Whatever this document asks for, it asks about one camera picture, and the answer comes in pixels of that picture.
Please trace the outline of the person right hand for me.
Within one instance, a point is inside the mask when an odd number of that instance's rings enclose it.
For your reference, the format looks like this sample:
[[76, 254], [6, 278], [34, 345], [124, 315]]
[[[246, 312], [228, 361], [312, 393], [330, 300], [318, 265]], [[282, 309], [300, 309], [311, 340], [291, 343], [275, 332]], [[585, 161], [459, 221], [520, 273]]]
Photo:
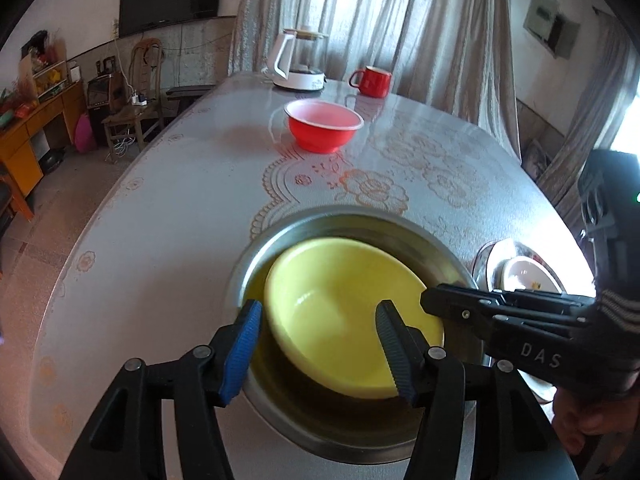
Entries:
[[608, 456], [610, 464], [622, 456], [639, 420], [639, 397], [586, 405], [567, 390], [556, 390], [552, 426], [570, 455], [582, 452], [586, 437], [614, 434], [616, 441]]

